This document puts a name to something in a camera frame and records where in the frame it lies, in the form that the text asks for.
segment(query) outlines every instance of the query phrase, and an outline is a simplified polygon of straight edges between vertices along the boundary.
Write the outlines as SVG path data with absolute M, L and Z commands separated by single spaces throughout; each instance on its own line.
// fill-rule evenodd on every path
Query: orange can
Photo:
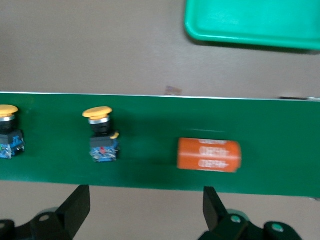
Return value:
M 179 169 L 235 173 L 240 166 L 241 148 L 236 141 L 179 139 Z

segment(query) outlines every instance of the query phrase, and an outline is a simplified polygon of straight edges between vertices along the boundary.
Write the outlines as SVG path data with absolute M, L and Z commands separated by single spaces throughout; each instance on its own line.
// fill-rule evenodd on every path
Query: yellow mushroom button cap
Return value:
M 18 108 L 12 105 L 0 105 L 0 118 L 11 117 L 18 112 Z
M 90 120 L 100 120 L 108 117 L 108 114 L 112 112 L 112 108 L 108 106 L 98 106 L 85 110 L 82 116 L 89 118 Z

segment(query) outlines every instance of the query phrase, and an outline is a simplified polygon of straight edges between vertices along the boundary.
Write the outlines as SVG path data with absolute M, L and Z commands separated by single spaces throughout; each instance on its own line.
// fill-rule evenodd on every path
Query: green plastic tray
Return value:
M 200 41 L 320 50 L 320 0 L 186 0 Z
M 320 102 L 0 93 L 19 108 L 25 152 L 0 159 L 0 180 L 320 197 Z M 113 108 L 118 161 L 89 155 L 86 109 Z M 179 138 L 236 141 L 236 173 L 177 169 Z

